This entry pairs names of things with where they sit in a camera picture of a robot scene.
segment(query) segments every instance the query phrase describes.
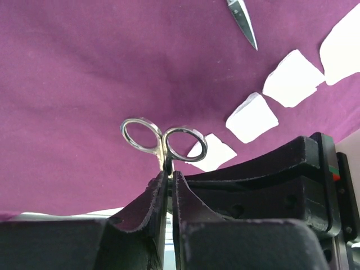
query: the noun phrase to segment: scissors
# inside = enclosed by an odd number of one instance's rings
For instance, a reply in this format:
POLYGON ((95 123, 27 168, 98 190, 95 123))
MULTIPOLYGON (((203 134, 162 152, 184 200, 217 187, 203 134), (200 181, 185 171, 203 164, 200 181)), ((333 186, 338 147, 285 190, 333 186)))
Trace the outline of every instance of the scissors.
POLYGON ((227 5, 245 37, 255 50, 258 50, 257 40, 255 39, 253 26, 244 0, 227 0, 227 5))
POLYGON ((166 172, 168 179, 172 181, 173 173, 174 173, 174 163, 173 160, 181 160, 187 162, 196 162, 204 159, 206 153, 208 152, 208 144, 204 138, 204 136, 195 129, 188 129, 188 128, 170 128, 162 134, 161 130, 151 121, 145 118, 129 118, 123 121, 120 126, 121 133, 123 134, 125 140, 134 148, 153 154, 157 156, 159 161, 160 170, 166 172), (151 130, 157 139, 157 145, 154 148, 147 148, 144 147, 137 142, 135 142, 128 133, 127 125, 130 123, 138 123, 146 126, 149 130, 151 130), (188 157, 182 156, 178 154, 169 144, 169 136, 175 132, 185 132, 192 136, 194 136, 201 145, 201 153, 198 156, 188 157))

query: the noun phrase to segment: black machine part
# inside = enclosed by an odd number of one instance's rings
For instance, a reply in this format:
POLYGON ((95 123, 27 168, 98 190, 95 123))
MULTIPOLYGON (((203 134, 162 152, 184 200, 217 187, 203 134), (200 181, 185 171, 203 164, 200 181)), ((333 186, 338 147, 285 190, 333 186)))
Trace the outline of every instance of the black machine part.
POLYGON ((324 134, 229 168, 175 174, 168 183, 160 173, 106 220, 0 223, 0 269, 162 269, 168 195, 178 270, 358 265, 346 156, 324 134))

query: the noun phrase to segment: scissor handle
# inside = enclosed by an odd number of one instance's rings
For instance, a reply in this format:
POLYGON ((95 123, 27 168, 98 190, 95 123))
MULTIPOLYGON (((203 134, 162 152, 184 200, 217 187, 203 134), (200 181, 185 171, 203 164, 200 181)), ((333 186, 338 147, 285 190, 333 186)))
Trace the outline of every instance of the scissor handle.
POLYGON ((168 129, 164 135, 162 135, 161 130, 158 128, 157 125, 155 125, 153 122, 145 119, 145 118, 129 118, 123 121, 123 123, 120 126, 121 133, 123 134, 125 140, 136 149, 139 149, 140 151, 150 153, 153 155, 158 156, 160 167, 162 163, 165 161, 165 159, 177 159, 181 161, 187 161, 187 162, 196 162, 204 159, 206 156, 206 153, 208 152, 208 144, 204 138, 204 136, 195 129, 188 129, 188 128, 170 128, 168 129), (154 148, 147 148, 142 145, 139 145, 137 142, 133 140, 133 138, 129 135, 127 130, 127 125, 130 123, 138 123, 146 126, 148 129, 150 129, 156 136, 157 139, 157 145, 154 148), (198 156, 194 157, 188 157, 188 156, 182 156, 178 154, 169 144, 169 136, 175 132, 185 132, 193 137, 195 137, 201 145, 201 153, 198 156))
POLYGON ((131 146, 135 147, 136 149, 139 149, 140 151, 150 153, 153 155, 162 155, 163 154, 162 153, 163 146, 161 145, 163 135, 161 133, 161 130, 158 128, 158 126, 155 125, 153 122, 151 122, 145 118, 129 118, 129 119, 126 119, 125 121, 123 121, 123 123, 120 126, 120 130, 121 130, 121 133, 123 134, 125 140, 131 146), (157 140, 156 147, 154 147, 154 148, 144 147, 142 145, 139 145, 136 141, 134 141, 133 138, 129 135, 128 130, 127 130, 127 125, 130 123, 142 124, 142 125, 146 126, 149 130, 151 130, 156 136, 156 140, 157 140))
POLYGON ((186 162, 196 162, 204 159, 208 152, 208 144, 205 140, 205 137, 195 129, 188 129, 188 128, 170 128, 168 129, 163 135, 163 145, 168 149, 167 156, 171 159, 177 159, 186 162), (200 155, 189 157, 183 156, 177 153, 169 144, 169 136, 175 132, 185 132, 190 134, 191 136, 195 137, 201 145, 201 153, 200 155))

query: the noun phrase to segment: screw hole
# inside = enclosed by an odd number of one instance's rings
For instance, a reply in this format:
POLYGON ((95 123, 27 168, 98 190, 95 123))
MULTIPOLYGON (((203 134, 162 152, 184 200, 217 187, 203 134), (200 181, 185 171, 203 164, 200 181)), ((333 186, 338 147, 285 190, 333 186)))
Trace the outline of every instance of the screw hole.
POLYGON ((353 229, 349 226, 345 227, 345 232, 346 233, 352 233, 353 232, 353 229))
POLYGON ((229 212, 233 218, 238 219, 239 217, 241 217, 244 214, 245 209, 244 209, 244 207, 242 207, 242 205, 235 204, 230 208, 229 212))
POLYGON ((325 256, 325 259, 326 259, 326 261, 327 261, 328 263, 331 262, 332 253, 331 253, 331 250, 330 250, 330 249, 325 249, 325 250, 324 250, 324 256, 325 256))
POLYGON ((298 202, 298 199, 295 195, 288 195, 285 198, 285 208, 289 210, 293 210, 295 208, 296 203, 298 202))

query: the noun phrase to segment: white paper scrap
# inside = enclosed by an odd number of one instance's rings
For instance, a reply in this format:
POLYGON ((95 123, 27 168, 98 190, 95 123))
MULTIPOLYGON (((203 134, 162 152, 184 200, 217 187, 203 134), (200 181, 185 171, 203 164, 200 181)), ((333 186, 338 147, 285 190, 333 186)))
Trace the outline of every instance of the white paper scrap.
MULTIPOLYGON (((203 160, 197 162, 187 162, 205 172, 211 172, 220 167, 220 165, 233 159, 236 153, 228 145, 223 143, 214 134, 205 136, 206 142, 208 143, 208 153, 203 160)), ((194 157, 201 154, 201 145, 197 142, 191 149, 188 157, 194 157)))
POLYGON ((330 86, 360 72, 360 4, 334 26, 321 44, 320 58, 330 86))
POLYGON ((276 127, 278 120, 258 93, 252 93, 227 119, 226 127, 243 143, 276 127))
POLYGON ((270 73, 263 94, 284 107, 295 107, 314 94, 316 87, 324 80, 324 75, 296 49, 270 73))

